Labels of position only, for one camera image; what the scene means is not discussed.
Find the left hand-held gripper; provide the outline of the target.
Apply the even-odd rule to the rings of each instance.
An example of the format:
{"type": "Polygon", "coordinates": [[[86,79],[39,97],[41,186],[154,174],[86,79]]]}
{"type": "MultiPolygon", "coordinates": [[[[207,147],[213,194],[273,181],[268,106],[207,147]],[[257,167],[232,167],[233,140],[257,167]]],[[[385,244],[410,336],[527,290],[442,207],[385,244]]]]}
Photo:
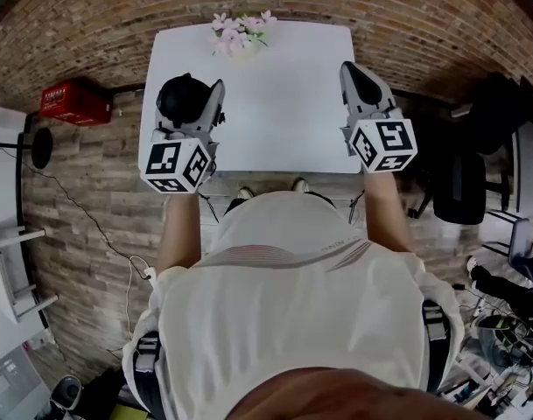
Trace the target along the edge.
{"type": "Polygon", "coordinates": [[[175,129],[172,121],[156,111],[149,152],[142,158],[140,170],[146,185],[161,194],[191,194],[214,175],[219,144],[211,139],[211,133],[224,121],[225,94],[223,80],[217,80],[192,133],[175,129]]]}

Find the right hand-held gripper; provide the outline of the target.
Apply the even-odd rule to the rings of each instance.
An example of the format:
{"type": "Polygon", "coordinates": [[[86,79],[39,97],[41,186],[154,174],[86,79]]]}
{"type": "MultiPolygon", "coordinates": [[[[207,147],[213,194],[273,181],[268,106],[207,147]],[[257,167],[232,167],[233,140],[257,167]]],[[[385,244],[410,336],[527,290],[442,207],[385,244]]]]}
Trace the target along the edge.
{"type": "Polygon", "coordinates": [[[417,141],[389,86],[366,67],[344,61],[340,87],[349,113],[341,128],[348,156],[359,158],[366,173],[403,170],[417,155],[417,141]]]}

